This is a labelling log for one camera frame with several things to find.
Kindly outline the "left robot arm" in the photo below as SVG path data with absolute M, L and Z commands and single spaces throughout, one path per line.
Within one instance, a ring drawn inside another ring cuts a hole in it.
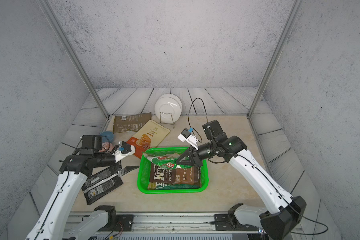
M 135 147 L 120 141 L 113 149 L 103 149 L 103 136 L 83 135 L 72 155 L 60 168 L 56 187 L 28 240 L 89 240 L 99 230 L 111 231 L 120 225 L 114 207 L 100 206 L 65 234 L 65 227 L 76 198 L 95 168 L 116 167 L 122 176 L 135 166 L 121 167 L 121 160 L 135 153 Z

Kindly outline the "green Real chips bag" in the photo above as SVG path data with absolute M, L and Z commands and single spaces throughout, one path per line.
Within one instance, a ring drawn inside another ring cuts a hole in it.
M 171 185 L 165 183 L 149 183 L 148 190 L 153 191 L 161 191 L 161 190 L 188 190 L 188 189 L 199 189 L 199 185 L 187 185 L 187 184 L 178 184 Z

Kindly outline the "black snack bag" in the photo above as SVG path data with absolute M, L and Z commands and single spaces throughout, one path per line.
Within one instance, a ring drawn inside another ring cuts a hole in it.
M 92 176 L 82 186 L 87 205 L 91 205 L 123 184 L 118 168 L 108 167 Z

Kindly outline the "cassava chips bag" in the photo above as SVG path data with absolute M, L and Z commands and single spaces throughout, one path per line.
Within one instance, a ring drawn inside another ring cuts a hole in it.
M 156 148 L 170 131 L 157 122 L 149 120 L 127 143 L 135 147 L 134 155 L 140 159 L 145 151 Z

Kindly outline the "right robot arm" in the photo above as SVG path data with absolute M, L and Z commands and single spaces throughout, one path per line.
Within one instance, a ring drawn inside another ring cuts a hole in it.
M 254 226 L 262 229 L 274 240 L 282 240 L 301 222 L 306 201 L 293 197 L 283 189 L 265 170 L 237 136 L 227 137 L 216 120 L 203 125 L 208 142 L 198 146 L 192 129 L 184 129 L 178 136 L 190 147 L 178 158 L 178 165 L 202 167 L 203 160 L 214 156 L 234 167 L 257 192 L 265 204 L 264 209 L 249 207 L 243 203 L 234 205 L 228 211 L 227 223 L 232 229 Z

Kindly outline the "brown chips bag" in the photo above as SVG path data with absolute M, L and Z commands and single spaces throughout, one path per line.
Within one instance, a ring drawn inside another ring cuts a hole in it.
M 200 181 L 200 169 L 195 167 L 173 170 L 164 169 L 157 165 L 151 167 L 150 183 L 198 185 Z

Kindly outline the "green white acefood bag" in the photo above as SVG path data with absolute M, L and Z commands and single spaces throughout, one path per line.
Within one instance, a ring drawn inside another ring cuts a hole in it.
M 177 161 L 181 155 L 178 153 L 167 154 L 152 154 L 143 153 L 143 156 L 154 165 L 159 166 L 162 169 L 174 170 L 174 169 L 189 169 L 192 166 L 178 164 Z

